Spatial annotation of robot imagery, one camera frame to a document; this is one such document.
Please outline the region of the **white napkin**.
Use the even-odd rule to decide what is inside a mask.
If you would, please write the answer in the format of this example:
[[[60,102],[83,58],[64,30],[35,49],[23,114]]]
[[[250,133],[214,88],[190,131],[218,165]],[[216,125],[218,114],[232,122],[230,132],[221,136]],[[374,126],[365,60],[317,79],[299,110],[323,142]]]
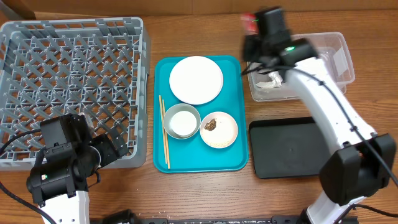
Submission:
[[[270,89],[279,88],[282,86],[283,78],[280,76],[279,72],[269,72],[268,77],[271,79],[268,82],[259,82],[256,84],[258,88]]]

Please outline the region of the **grey bowl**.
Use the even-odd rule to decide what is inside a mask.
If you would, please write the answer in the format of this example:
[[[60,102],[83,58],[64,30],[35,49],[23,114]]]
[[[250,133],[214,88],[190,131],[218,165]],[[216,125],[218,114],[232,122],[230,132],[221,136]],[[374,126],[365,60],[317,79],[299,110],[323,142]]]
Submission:
[[[196,117],[197,119],[197,126],[196,126],[196,130],[194,131],[194,133],[192,133],[190,136],[187,137],[180,137],[179,135],[177,135],[170,126],[170,120],[172,119],[172,117],[178,113],[179,111],[189,111],[191,113],[193,113],[193,115]],[[196,134],[196,132],[199,130],[200,127],[200,122],[201,122],[201,118],[200,118],[200,114],[197,111],[196,108],[194,108],[191,105],[185,104],[185,103],[179,103],[176,105],[173,105],[172,107],[170,107],[166,112],[165,112],[165,130],[167,132],[168,135],[172,136],[175,139],[187,139],[192,137],[194,134]]]

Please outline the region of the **small white plate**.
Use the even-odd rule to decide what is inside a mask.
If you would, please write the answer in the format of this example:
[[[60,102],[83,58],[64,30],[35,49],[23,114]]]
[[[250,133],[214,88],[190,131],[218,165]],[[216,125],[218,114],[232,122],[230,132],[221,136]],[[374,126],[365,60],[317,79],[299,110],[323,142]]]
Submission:
[[[216,128],[212,131],[205,129],[205,124],[211,119],[216,119]],[[238,125],[228,113],[216,111],[206,115],[200,125],[200,136],[210,147],[222,149],[234,143],[238,136]]]

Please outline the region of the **red snack wrapper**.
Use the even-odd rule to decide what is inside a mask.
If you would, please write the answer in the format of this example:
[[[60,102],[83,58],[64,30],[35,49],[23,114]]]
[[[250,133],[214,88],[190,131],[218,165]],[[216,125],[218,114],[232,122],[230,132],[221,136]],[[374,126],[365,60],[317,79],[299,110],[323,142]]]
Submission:
[[[252,13],[241,14],[241,21],[243,23],[243,30],[245,35],[258,35],[259,29],[257,26],[258,19]]]

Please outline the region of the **white cup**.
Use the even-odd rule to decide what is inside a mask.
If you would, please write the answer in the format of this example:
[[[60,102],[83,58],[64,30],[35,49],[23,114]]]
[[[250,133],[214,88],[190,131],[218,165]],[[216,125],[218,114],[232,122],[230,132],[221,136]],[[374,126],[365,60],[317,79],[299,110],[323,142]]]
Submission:
[[[189,111],[179,111],[170,120],[170,126],[180,137],[187,137],[196,130],[197,119]]]

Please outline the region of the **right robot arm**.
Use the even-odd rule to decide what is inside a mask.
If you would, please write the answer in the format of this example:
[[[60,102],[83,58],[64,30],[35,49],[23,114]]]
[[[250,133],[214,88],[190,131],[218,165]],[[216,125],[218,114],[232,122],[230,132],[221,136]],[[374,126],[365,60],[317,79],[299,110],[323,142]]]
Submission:
[[[310,111],[330,151],[320,169],[322,193],[304,209],[298,223],[339,223],[362,201],[397,182],[392,172],[396,142],[379,135],[348,102],[307,39],[288,34],[245,35],[243,73],[285,72],[290,85]]]

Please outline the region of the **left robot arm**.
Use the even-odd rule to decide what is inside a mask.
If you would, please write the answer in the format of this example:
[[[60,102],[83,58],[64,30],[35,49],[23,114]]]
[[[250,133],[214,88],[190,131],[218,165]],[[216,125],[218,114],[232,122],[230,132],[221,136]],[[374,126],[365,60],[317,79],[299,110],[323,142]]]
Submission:
[[[18,197],[4,185],[1,190],[42,216],[45,223],[89,223],[87,178],[126,155],[124,139],[102,134],[45,134],[26,186],[33,202]]]

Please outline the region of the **wooden chopstick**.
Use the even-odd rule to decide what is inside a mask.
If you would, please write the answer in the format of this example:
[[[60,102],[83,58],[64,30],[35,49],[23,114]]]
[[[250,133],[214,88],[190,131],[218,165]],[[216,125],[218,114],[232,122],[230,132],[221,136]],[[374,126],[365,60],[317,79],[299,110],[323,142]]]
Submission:
[[[159,108],[160,108],[160,120],[161,120],[161,130],[162,130],[162,138],[163,138],[163,145],[164,145],[164,156],[165,156],[165,163],[169,165],[168,156],[167,156],[167,146],[166,146],[166,136],[164,131],[164,114],[163,114],[163,104],[162,104],[162,97],[159,95]]]
[[[167,161],[167,168],[170,169],[169,141],[168,141],[168,134],[165,130],[165,101],[164,100],[162,100],[162,116],[163,116],[163,130],[164,130],[164,138],[165,138],[165,158]]]

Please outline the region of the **clear plastic bin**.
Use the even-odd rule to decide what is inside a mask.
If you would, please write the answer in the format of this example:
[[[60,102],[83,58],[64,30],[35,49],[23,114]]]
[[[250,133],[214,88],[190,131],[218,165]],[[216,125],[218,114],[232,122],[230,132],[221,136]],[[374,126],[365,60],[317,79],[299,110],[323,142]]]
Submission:
[[[346,85],[355,80],[351,55],[343,34],[339,32],[322,32],[310,34],[294,34],[292,39],[308,39],[316,48],[319,57],[324,61],[329,76],[345,93]],[[264,84],[271,82],[269,75],[258,73],[248,74],[251,96],[254,101],[296,100],[299,97],[285,83],[280,87],[264,88]]]

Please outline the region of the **large white plate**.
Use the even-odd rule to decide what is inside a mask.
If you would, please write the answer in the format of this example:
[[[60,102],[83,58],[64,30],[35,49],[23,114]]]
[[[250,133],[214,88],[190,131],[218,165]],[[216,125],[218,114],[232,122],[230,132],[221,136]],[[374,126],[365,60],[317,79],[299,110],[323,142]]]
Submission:
[[[223,87],[223,72],[211,59],[202,56],[183,58],[172,69],[169,86],[182,102],[202,105],[214,100]]]

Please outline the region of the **grey dish rack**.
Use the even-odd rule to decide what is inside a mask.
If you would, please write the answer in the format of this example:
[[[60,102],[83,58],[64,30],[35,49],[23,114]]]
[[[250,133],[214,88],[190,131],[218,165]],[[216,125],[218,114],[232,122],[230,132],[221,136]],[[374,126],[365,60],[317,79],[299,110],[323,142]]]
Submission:
[[[117,129],[127,154],[113,168],[146,161],[150,37],[139,17],[11,21],[1,26],[1,170],[30,170],[44,139],[39,124],[88,115],[97,135]]]

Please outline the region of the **teal serving tray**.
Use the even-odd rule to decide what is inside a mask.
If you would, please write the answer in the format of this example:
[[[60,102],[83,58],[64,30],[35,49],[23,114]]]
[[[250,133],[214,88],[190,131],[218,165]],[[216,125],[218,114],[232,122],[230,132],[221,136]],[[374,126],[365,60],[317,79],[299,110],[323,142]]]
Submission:
[[[225,112],[237,122],[238,135],[232,145],[216,149],[208,146],[199,133],[188,139],[168,137],[170,168],[165,163],[163,134],[159,97],[165,101],[165,108],[180,103],[169,87],[169,77],[173,67],[181,57],[167,57],[155,66],[154,75],[154,124],[153,127],[153,161],[156,168],[164,173],[184,172],[219,172],[242,169],[248,161],[248,137],[244,106],[243,81],[238,60],[230,55],[212,55],[213,60],[223,73],[223,87],[219,95],[209,103],[198,105],[200,117],[212,112]]]

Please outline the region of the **brown food scrap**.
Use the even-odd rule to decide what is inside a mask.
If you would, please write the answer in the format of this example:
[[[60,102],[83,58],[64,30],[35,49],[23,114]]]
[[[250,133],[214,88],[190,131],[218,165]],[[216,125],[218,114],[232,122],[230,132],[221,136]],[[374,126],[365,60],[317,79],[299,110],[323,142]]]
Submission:
[[[208,131],[212,131],[215,128],[216,128],[216,119],[214,119],[214,118],[205,124],[205,129]]]

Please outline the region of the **black tray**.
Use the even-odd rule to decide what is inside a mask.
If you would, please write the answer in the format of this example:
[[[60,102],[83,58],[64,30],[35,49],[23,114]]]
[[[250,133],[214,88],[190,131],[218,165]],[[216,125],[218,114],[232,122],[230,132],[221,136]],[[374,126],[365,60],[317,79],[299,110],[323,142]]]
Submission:
[[[249,135],[254,171],[260,179],[318,175],[331,156],[311,117],[253,121]]]

